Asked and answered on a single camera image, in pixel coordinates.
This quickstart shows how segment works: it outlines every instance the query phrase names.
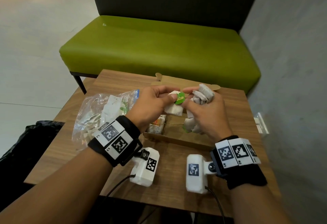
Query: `clear plastic bag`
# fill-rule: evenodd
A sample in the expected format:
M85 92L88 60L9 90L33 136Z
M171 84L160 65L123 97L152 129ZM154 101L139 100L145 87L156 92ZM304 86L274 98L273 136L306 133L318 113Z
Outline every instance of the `clear plastic bag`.
M139 90L119 95L96 94L85 98L77 114L72 140L78 151L87 147L93 133L106 122L125 115L139 97Z

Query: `gray wall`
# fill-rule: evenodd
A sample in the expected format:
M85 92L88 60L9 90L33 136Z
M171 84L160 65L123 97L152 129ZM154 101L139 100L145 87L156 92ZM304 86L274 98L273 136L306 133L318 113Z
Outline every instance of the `gray wall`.
M285 209L327 223L327 0L256 0L241 36L262 73L248 100L271 132Z

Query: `cardboard box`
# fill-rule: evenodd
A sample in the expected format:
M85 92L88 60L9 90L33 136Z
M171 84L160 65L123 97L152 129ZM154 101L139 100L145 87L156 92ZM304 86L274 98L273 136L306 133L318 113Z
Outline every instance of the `cardboard box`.
M157 81L151 85L170 85L179 87L181 90L186 87L198 86L200 82L190 81L181 78L174 78L163 76L156 73ZM219 85L207 85L211 90L220 89ZM196 148L199 150L210 151L215 147L215 143L209 139L207 135L200 135L195 133L186 133L183 129L185 118L187 118L186 110L182 116L167 115L166 122L162 130L162 134L144 133L144 137L150 140L161 140L164 142L174 143L177 145Z

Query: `green cushion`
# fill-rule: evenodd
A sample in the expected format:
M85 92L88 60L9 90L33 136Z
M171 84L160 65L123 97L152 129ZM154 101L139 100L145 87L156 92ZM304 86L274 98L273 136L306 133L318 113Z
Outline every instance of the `green cushion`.
M72 72L102 69L190 79L247 93L260 71L233 30L99 16L60 50Z

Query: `floor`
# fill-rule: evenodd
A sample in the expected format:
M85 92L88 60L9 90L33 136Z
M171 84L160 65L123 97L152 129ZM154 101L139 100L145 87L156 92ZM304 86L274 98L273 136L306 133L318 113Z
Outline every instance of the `floor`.
M77 84L59 48L98 16L94 0L0 0L0 156L52 120Z

